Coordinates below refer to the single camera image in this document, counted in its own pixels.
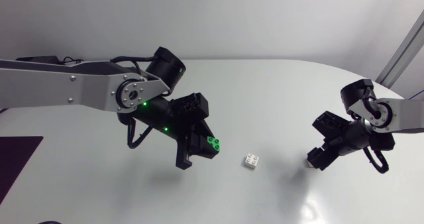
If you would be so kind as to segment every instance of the gray wall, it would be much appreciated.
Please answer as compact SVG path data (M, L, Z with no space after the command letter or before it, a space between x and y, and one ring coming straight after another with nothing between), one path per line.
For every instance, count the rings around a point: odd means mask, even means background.
M424 0L0 0L0 8L1 58L105 59L165 46L185 59L290 58L375 79ZM407 80L401 95L420 88Z

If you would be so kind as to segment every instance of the white lego brick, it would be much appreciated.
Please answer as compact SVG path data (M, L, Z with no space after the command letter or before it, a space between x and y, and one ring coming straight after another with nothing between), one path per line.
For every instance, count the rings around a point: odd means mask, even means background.
M246 167L255 169L256 165L258 165L259 157L253 154L247 154L246 159L244 160L244 165Z

